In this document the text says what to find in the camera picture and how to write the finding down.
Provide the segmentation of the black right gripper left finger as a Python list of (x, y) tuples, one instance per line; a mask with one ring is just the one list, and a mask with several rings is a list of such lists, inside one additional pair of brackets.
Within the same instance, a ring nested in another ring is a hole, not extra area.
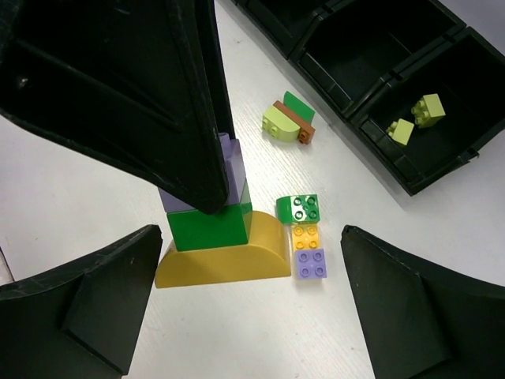
[(3, 378), (128, 374), (162, 247), (146, 225), (107, 247), (1, 287)]

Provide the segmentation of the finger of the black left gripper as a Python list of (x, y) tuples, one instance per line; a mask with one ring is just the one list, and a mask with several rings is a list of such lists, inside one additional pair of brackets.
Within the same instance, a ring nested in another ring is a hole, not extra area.
[(214, 214), (233, 119), (212, 1), (4, 1), (1, 114)]

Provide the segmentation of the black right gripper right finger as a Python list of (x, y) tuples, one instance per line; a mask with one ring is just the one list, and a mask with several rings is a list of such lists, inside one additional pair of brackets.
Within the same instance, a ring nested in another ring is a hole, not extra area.
[(502, 378), (504, 288), (407, 253), (359, 227), (342, 255), (377, 378)]

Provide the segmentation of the green small lego brick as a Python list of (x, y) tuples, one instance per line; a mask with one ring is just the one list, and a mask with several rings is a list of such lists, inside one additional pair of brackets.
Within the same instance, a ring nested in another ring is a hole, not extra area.
[(178, 251), (244, 245), (249, 241), (253, 206), (249, 185), (244, 184), (237, 204), (226, 205), (214, 215), (198, 210), (167, 213)]

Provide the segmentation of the yellow curved lego brick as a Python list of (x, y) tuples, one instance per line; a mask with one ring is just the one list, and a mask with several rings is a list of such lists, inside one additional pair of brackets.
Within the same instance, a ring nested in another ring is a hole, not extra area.
[(171, 246), (155, 272), (157, 288), (188, 287), (291, 276), (289, 243), (283, 224), (252, 212), (244, 245), (179, 252)]

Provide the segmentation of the lime small lego brick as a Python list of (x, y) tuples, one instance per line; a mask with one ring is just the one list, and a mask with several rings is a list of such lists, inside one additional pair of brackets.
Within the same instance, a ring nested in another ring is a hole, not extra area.
[(399, 118), (390, 124), (386, 133), (396, 143), (401, 146), (407, 146), (414, 127), (415, 125), (412, 122)]

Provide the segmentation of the lime rounded lego brick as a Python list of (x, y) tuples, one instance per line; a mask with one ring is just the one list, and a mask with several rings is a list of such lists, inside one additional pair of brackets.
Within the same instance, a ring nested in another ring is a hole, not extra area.
[(414, 123), (420, 128), (434, 126), (446, 113), (438, 94), (422, 96), (411, 108)]

